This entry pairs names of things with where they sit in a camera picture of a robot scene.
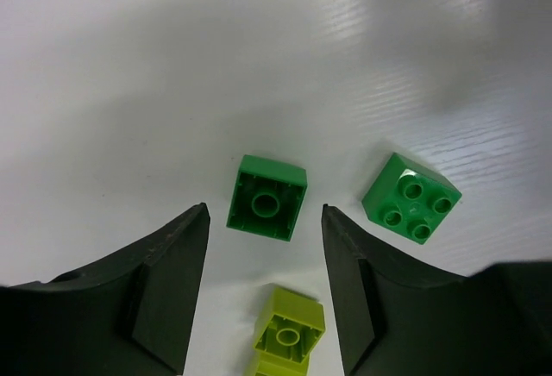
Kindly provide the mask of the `dark green lego brick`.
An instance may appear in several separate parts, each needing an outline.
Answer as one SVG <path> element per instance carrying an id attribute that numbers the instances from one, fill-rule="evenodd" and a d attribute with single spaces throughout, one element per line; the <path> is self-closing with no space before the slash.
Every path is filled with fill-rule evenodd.
<path id="1" fill-rule="evenodd" d="M 303 167 L 246 154 L 238 168 L 227 226 L 289 242 L 307 187 Z"/>
<path id="2" fill-rule="evenodd" d="M 393 153 L 361 204 L 371 222 L 423 245 L 461 197 L 440 173 Z"/>

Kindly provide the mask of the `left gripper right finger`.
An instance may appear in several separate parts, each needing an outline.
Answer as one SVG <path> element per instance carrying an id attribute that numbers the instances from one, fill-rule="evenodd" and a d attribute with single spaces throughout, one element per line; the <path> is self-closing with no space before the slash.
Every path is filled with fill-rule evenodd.
<path id="1" fill-rule="evenodd" d="M 347 375 L 548 375 L 551 265 L 498 263 L 463 277 L 322 211 Z"/>

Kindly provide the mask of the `lime green lego brick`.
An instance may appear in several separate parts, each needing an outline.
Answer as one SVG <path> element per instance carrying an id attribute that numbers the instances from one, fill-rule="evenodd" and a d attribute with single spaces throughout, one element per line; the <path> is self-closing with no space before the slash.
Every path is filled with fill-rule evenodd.
<path id="1" fill-rule="evenodd" d="M 263 354 L 303 364 L 325 330 L 322 304 L 276 285 L 255 322 L 253 347 Z"/>

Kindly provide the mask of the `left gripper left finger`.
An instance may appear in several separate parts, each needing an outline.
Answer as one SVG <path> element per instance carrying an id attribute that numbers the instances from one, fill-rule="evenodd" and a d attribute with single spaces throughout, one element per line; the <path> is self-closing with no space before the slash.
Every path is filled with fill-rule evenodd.
<path id="1" fill-rule="evenodd" d="M 49 282 L 3 287 L 2 374 L 182 374 L 209 232 L 196 204 Z"/>

